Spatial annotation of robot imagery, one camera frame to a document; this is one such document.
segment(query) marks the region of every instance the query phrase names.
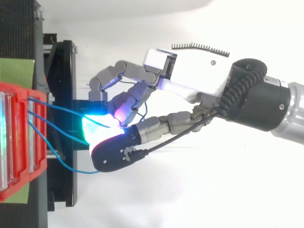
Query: blue wire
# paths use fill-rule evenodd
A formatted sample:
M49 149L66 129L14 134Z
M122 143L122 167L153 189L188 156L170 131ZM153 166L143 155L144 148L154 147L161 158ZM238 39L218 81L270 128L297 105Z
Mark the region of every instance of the blue wire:
M40 137L46 142L46 144L48 145L49 149L53 152L53 154L57 157L58 161L64 166L66 167L68 170L71 170L72 172L79 172L79 173L84 173L84 174L94 174L94 173L98 173L99 171L94 171L94 172L85 172L85 171L80 171L80 170L74 170L73 168L69 167L67 164L65 164L61 158L59 157L59 155L55 152L54 148L51 146L51 144L49 143L49 141L44 137L44 135L37 129L37 127L35 127L30 121L28 121L28 124L37 132L37 134L40 135Z
M106 128L110 128L109 126L106 126L106 125L103 125L99 122L96 122L95 120L92 120L91 118L85 116L85 115L82 115L78 112L75 112L73 110L70 110L70 109L67 109L67 108L63 108L63 107L60 107L60 106L56 106L56 105L52 105L52 104L49 104L49 103L45 103L45 102L42 102L42 101L39 101L39 100L36 100L36 99L33 99L33 98L28 98L29 101L33 101L33 102L36 102L36 103L40 103L40 104L43 104L43 105L46 105L48 107L51 107L51 108L55 108L55 109L58 109L58 110L61 110L61 111L65 111L65 112L68 112L68 113L72 113L72 114L75 114L75 115L78 115L80 117L84 117L86 119L88 119L89 121L99 125L99 126L102 126L102 127L106 127Z
M40 120L46 122L46 123L47 123L48 125L50 125L51 127L54 127L57 131L59 131L60 133L62 133L62 134L65 135L66 137L68 137L68 138L70 138L70 139L72 139L72 140L74 140L74 141L76 141L76 142L79 142L79 143L81 143L81 144L83 144L83 145L89 145L87 142L82 141L82 140L80 140L80 139L77 139L77 138L75 138L75 137L69 135L68 133L65 133L65 132L62 131L59 127L57 127L56 125L52 124L50 121L46 120L45 118L43 118L43 117L41 117L41 116L39 116L39 115L37 115L37 114L31 112L31 111L28 111L28 113L31 114L31 115L33 115L33 116L35 116L35 117L37 117L37 118L39 118Z

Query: blue light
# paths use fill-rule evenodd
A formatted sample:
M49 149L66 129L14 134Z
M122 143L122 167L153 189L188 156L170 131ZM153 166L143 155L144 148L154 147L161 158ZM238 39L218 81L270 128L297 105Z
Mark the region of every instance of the blue light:
M100 142L124 133L124 130L119 126L119 121L114 119L110 114L85 116L110 127L105 128L89 121L86 118L82 118L82 130L85 141L90 144L90 152Z

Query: coiled black cable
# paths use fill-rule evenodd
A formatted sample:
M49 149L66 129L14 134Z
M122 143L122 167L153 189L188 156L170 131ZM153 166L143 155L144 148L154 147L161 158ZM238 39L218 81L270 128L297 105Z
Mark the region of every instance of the coiled black cable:
M267 74L267 66L260 60L245 58L233 64L233 66L247 70L242 78L238 79L223 94L219 101L219 106L215 111L220 115L227 115L235 101L243 96L252 86L263 79Z

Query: robotic hand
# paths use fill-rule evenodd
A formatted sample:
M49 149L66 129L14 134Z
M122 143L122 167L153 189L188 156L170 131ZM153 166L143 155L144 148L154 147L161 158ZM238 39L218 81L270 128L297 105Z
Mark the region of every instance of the robotic hand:
M94 147L95 168L109 172L129 166L191 131L198 132L214 117L304 143L304 86L287 84L266 73L266 65L259 60L232 63L228 52L193 43L172 45L172 50L149 50L143 66L119 61L102 70L90 81L90 101L107 101L105 89L123 76L137 83L108 103L109 113L119 120L124 134ZM204 84L198 84L197 77L203 78ZM127 127L156 89L199 105L192 113L151 117ZM176 136L148 150L134 147L168 133Z

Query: black cable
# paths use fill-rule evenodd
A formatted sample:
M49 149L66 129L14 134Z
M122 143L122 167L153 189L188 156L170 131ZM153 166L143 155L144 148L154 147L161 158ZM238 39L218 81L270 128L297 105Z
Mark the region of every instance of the black cable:
M170 138L169 140L167 140L167 141L165 141L165 142L163 142L163 143L158 144L157 146L154 146L154 147L148 149L148 150L146 151L146 153L153 152L153 151L155 151L155 150L157 150L157 149L159 149L159 148L161 148L161 147L163 147L163 146L168 145L169 143L171 143L171 142L173 142L173 141L175 141L175 140L177 140L177 139L183 137L184 135L188 134L189 132L193 131L195 128L199 127L200 125L202 125L202 124L208 122L209 120L212 120L214 117L218 117L218 116L219 116L219 114L218 114L218 113L215 113L215 114L212 114L211 116L208 116L208 117L206 117L206 118L203 118L201 121L198 121L198 122L195 123L192 127L188 128L187 130L183 131L182 133L179 133L178 135L176 135L176 136Z
M142 116L142 118L141 118L141 120L139 122L143 121L145 119L146 115L148 114L148 105L147 105L147 102L144 103L144 106L146 107L146 113Z
M133 85L136 84L136 83L134 83L134 82L124 82L124 81L119 81L119 82L126 83L126 84L133 84Z
M215 110L222 115L227 115L237 99L243 96L267 74L267 66L260 60L245 58L235 62L233 65L248 72L244 77L234 82L221 97L218 103L219 107L216 107Z
M133 84L133 85L136 84L136 83L134 83L134 82L124 82L124 81L119 81L119 82L121 82L121 83L126 83L126 84ZM148 105L147 105L147 102L145 102L144 105L145 105L145 107L146 107L146 113L145 113L144 115L142 115L142 114L140 114L140 113L137 112L137 114L138 114L139 116L142 117L141 120L140 120L139 122L145 120L145 117L146 117L146 115L148 114Z

